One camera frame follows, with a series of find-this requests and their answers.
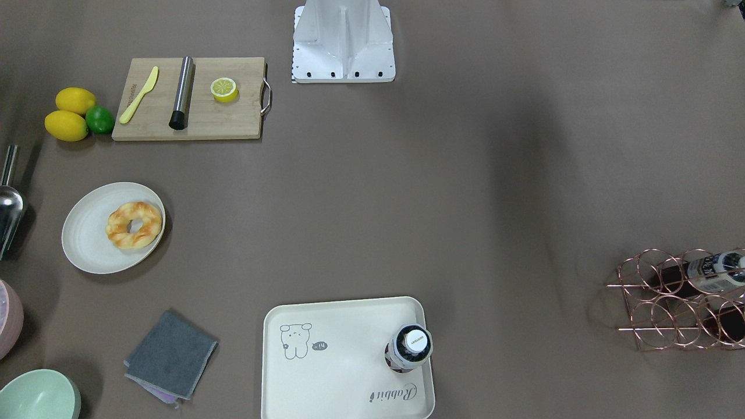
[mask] cloth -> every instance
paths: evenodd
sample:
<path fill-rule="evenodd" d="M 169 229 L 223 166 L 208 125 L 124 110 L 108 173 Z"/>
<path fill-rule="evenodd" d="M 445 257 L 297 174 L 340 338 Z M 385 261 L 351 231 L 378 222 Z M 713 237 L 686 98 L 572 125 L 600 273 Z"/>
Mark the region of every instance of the cloth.
<path fill-rule="evenodd" d="M 164 403 L 190 400 L 217 344 L 168 310 L 124 360 L 124 376 Z"/>

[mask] white plastic mount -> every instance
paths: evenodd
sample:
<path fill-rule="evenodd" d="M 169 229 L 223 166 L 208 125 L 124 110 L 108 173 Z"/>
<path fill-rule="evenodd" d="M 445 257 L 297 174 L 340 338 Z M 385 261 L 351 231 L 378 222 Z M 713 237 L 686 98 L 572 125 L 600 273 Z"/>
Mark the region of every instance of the white plastic mount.
<path fill-rule="evenodd" d="M 295 10 L 292 81 L 393 81 L 390 10 L 377 0 L 308 0 Z"/>

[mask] wooden cutting board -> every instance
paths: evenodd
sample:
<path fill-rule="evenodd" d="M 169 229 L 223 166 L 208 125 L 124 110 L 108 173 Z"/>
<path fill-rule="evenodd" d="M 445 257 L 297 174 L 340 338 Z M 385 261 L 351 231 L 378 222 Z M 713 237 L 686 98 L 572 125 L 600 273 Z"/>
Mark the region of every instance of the wooden cutting board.
<path fill-rule="evenodd" d="M 134 58 L 130 64 L 124 93 L 111 137 L 117 141 L 162 141 L 190 139 L 257 139 L 261 136 L 261 94 L 266 64 L 263 57 L 194 58 L 194 88 L 187 128 L 176 131 L 168 126 L 174 110 L 182 57 Z M 132 103 L 153 66 L 159 74 L 155 88 L 142 98 L 127 124 L 119 116 Z M 238 98 L 221 103 L 212 97 L 209 86 L 220 77 L 238 85 Z"/>

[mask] yellow lemon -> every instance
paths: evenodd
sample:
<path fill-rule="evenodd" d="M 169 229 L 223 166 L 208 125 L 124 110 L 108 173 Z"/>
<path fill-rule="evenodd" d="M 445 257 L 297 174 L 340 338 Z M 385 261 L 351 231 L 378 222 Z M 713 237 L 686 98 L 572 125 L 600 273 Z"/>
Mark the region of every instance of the yellow lemon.
<path fill-rule="evenodd" d="M 227 77 L 213 81 L 209 90 L 218 102 L 232 102 L 238 97 L 238 85 L 233 79 Z"/>
<path fill-rule="evenodd" d="M 54 103 L 57 104 L 59 110 L 85 115 L 88 109 L 95 106 L 95 96 L 82 87 L 68 87 L 57 93 Z"/>
<path fill-rule="evenodd" d="M 80 141 L 88 135 L 88 125 L 82 116 L 68 110 L 55 110 L 44 118 L 44 128 L 54 138 Z"/>

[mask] metal ring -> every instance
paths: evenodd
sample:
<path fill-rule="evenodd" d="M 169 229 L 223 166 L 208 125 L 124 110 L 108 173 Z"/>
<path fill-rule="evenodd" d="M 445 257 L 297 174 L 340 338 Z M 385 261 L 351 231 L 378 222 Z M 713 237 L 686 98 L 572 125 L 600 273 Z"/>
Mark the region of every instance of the metal ring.
<path fill-rule="evenodd" d="M 267 78 L 264 78 L 264 85 L 267 87 L 267 89 L 269 89 L 269 100 L 267 101 L 267 106 L 261 109 L 261 117 L 266 116 L 267 113 L 269 113 L 269 110 L 272 108 L 272 87 L 269 86 Z"/>

